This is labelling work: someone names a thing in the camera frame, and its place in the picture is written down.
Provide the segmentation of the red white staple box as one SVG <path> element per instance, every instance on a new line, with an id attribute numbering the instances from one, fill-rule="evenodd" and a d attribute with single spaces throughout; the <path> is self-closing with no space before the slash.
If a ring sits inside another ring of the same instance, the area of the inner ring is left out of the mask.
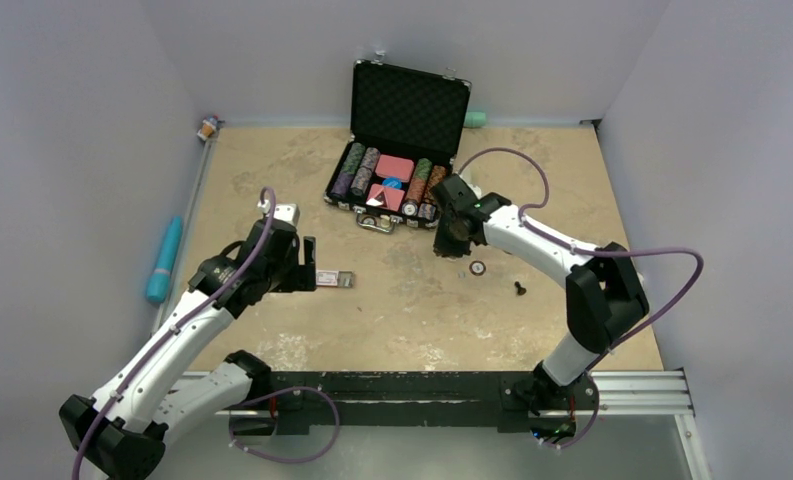
<path id="1" fill-rule="evenodd" d="M 355 282 L 353 271 L 318 270 L 316 285 L 327 288 L 352 288 Z"/>

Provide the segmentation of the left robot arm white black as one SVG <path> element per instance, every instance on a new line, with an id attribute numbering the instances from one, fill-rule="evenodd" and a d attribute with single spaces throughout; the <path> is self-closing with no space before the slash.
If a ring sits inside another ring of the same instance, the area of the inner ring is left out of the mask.
<path id="1" fill-rule="evenodd" d="M 272 372 L 243 350 L 176 389 L 202 350 L 268 293 L 316 289 L 316 240 L 292 221 L 265 217 L 249 237 L 204 261 L 172 314 L 119 373 L 91 396 L 70 396 L 59 417 L 76 451 L 71 476 L 145 479 L 184 435 L 216 412 L 256 409 L 274 393 Z"/>

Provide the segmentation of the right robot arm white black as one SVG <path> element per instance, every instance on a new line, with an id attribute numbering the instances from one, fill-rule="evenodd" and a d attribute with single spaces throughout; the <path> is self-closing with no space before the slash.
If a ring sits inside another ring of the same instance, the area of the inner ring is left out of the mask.
<path id="1" fill-rule="evenodd" d="M 525 215 L 509 199 L 478 197 L 460 176 L 431 190 L 442 213 L 433 250 L 460 258 L 490 246 L 537 269 L 563 288 L 567 332 L 536 367 L 531 392 L 548 407 L 568 399 L 597 358 L 643 320 L 650 306 L 627 250 L 581 243 Z"/>

